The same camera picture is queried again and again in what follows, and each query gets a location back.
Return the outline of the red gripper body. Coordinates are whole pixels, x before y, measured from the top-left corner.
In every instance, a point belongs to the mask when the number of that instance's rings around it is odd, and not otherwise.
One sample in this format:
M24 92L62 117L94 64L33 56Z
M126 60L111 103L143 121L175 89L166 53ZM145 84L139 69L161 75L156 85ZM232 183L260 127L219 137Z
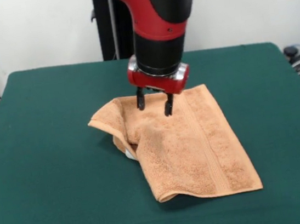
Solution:
M135 87L151 88L167 94L180 94L186 85L189 65L180 63L177 71L170 76L150 76L139 70L128 70L128 80Z

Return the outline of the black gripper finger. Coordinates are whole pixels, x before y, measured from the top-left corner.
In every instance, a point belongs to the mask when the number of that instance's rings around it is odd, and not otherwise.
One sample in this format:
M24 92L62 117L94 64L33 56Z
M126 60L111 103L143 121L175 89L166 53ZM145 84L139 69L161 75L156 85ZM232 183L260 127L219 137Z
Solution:
M144 95L144 92L143 92L143 88L140 87L140 88L137 88L137 108L140 109L141 111L142 110L145 110L145 95Z
M171 116L172 115L172 110L173 110L173 101L174 101L174 95L173 94L171 94L171 93L167 93L166 94L167 95L167 100L166 100L166 102L165 102L165 110L164 110L164 112L165 112L165 115L166 115L166 117L167 116Z

